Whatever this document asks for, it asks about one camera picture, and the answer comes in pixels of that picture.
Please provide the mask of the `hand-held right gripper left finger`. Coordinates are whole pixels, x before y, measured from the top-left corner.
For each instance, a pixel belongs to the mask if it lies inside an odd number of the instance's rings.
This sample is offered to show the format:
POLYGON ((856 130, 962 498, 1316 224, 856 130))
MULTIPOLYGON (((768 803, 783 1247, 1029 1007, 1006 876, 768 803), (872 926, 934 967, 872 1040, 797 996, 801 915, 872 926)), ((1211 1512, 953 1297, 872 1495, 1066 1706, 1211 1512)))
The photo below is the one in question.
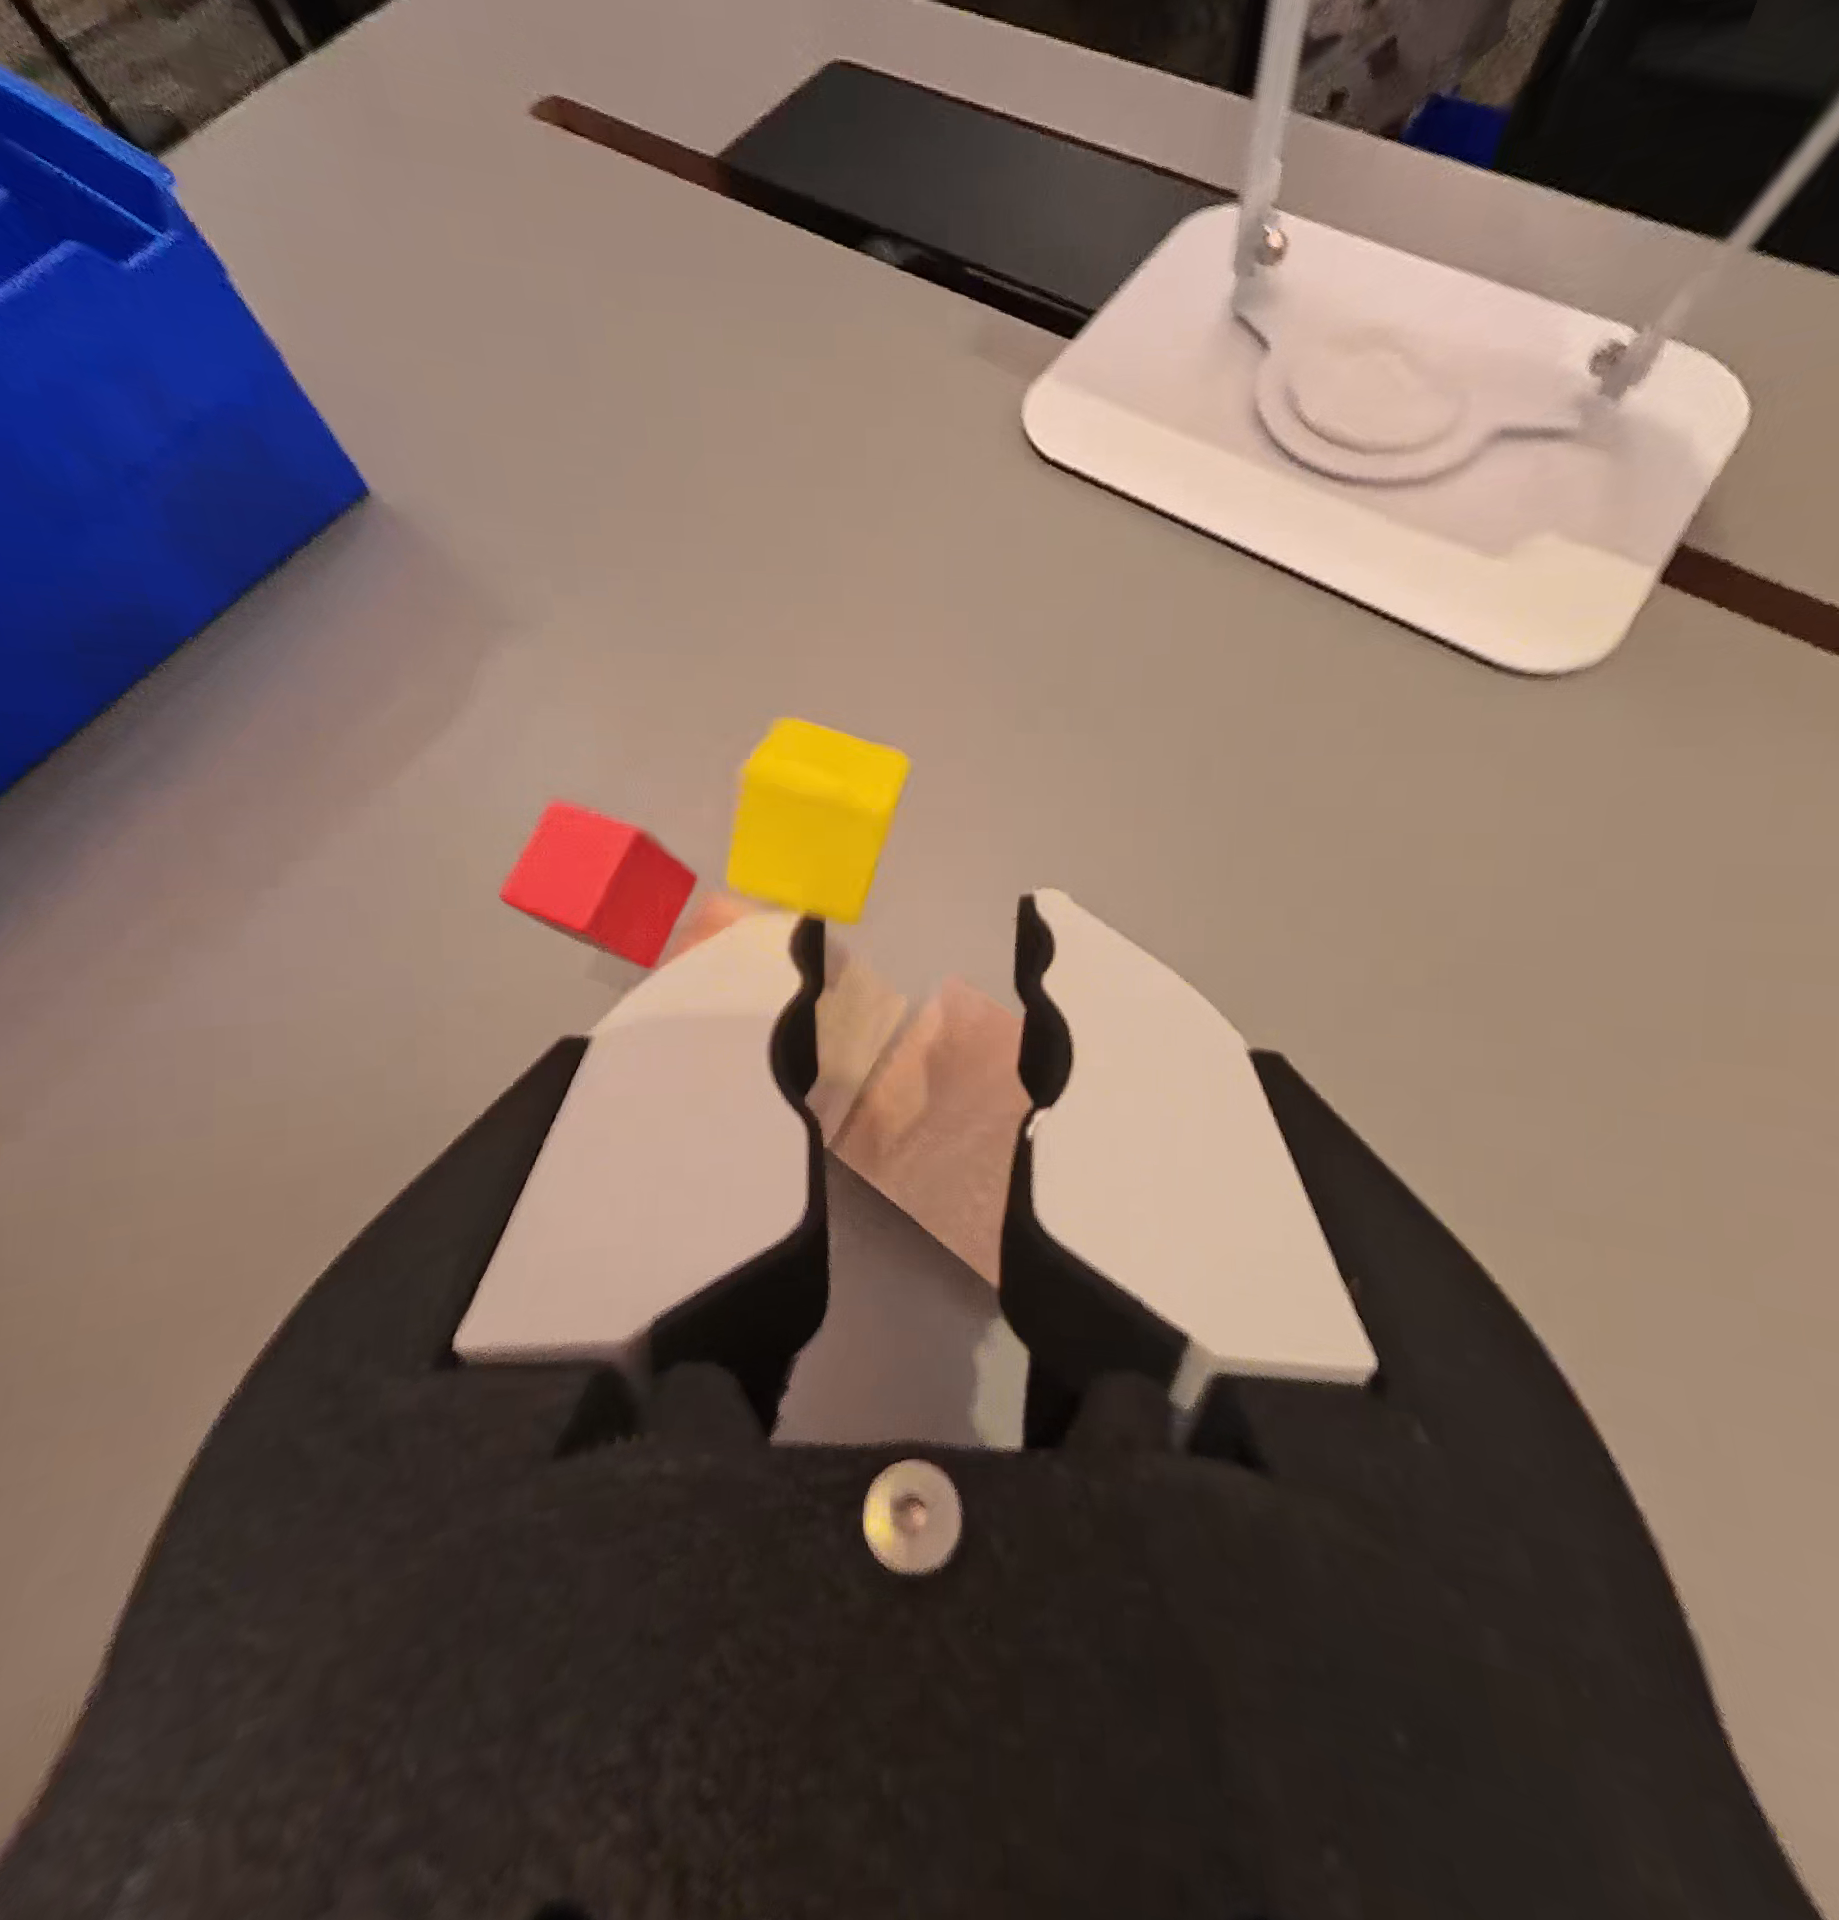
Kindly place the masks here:
POLYGON ((453 1333, 469 1365, 674 1366, 739 1381, 763 1432, 832 1298, 811 1115, 818 917, 745 915, 595 1021, 453 1333))

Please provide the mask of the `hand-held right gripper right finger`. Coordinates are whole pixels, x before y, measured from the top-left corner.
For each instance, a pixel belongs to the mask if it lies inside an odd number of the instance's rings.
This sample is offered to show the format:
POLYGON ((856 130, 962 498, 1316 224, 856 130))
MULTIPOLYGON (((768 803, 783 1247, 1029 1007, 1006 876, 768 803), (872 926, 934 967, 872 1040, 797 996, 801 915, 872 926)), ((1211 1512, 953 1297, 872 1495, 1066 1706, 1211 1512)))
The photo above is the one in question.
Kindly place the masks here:
POLYGON ((1025 1416, 1129 1373, 1175 1418, 1236 1379, 1366 1388, 1379 1358, 1252 1047, 1164 960, 1038 886, 1017 899, 1001 1310, 1025 1416))

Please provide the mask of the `large natural wooden cube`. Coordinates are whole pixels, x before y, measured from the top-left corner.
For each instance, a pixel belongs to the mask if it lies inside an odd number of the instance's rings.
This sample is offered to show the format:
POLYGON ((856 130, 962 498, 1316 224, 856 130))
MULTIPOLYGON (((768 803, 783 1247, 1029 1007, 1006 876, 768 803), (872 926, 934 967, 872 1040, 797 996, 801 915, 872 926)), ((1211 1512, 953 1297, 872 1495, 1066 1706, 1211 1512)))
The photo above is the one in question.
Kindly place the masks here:
MULTIPOLYGON (((770 1060, 797 988, 784 931, 732 935, 755 907, 703 898, 684 911, 659 970, 720 986, 714 1019, 685 1019, 681 1076, 645 1168, 642 1223, 659 1298, 688 1291, 775 1244, 807 1202, 807 1135, 770 1060)), ((807 1094, 821 1140, 981 1281, 1001 1271, 1001 1214, 1026 1094, 1019 1019, 948 980, 906 998, 848 941, 826 935, 807 1094)))

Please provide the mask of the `red wooden cube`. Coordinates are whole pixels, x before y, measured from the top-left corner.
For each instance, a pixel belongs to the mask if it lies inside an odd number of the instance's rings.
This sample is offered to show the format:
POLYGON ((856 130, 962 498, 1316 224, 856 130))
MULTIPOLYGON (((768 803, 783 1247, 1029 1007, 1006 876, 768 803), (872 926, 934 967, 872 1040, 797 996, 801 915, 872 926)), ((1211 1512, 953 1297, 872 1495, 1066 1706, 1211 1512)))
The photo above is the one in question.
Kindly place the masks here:
POLYGON ((549 802, 500 884, 500 902, 652 968, 694 890, 694 870, 648 830, 580 803, 549 802))

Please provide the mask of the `yellow wooden cube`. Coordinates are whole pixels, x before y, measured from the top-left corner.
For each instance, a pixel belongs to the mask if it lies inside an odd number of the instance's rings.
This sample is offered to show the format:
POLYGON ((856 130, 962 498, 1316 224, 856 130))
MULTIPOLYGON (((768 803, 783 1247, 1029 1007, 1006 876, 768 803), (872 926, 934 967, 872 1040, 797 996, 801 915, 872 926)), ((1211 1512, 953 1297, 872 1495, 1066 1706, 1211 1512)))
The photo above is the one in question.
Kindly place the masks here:
POLYGON ((783 715, 739 770, 724 886, 792 915, 862 922, 911 761, 783 715))

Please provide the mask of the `white stand with wooden board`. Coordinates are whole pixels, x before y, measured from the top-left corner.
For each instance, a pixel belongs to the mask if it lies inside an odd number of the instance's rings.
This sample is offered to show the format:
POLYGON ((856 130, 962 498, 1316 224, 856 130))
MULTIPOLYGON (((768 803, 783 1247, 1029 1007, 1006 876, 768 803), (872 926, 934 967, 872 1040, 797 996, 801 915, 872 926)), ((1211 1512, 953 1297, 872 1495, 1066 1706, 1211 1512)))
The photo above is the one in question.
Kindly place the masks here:
POLYGON ((1839 95, 1640 328, 1282 207, 1310 3, 1272 1, 1240 194, 1189 213, 1022 400, 1053 466, 1516 675, 1629 633, 1743 441, 1682 341, 1839 143, 1839 95))

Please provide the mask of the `blue plastic bin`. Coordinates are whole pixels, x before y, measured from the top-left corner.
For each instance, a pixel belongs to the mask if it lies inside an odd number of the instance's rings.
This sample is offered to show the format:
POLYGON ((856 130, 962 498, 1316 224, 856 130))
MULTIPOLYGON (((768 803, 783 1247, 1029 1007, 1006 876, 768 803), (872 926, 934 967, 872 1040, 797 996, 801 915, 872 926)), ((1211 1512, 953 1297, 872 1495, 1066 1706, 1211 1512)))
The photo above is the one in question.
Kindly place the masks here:
POLYGON ((0 66, 0 794, 366 492, 168 166, 0 66))

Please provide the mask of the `black flat tablet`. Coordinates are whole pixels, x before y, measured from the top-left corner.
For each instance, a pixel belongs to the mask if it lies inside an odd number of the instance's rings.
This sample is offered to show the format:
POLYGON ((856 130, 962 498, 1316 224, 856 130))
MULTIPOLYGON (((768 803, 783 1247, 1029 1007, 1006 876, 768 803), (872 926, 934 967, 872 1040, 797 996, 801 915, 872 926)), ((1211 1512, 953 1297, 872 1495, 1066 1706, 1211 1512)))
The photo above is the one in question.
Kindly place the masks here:
POLYGON ((717 157, 752 209, 1071 341, 1211 183, 832 59, 717 157))

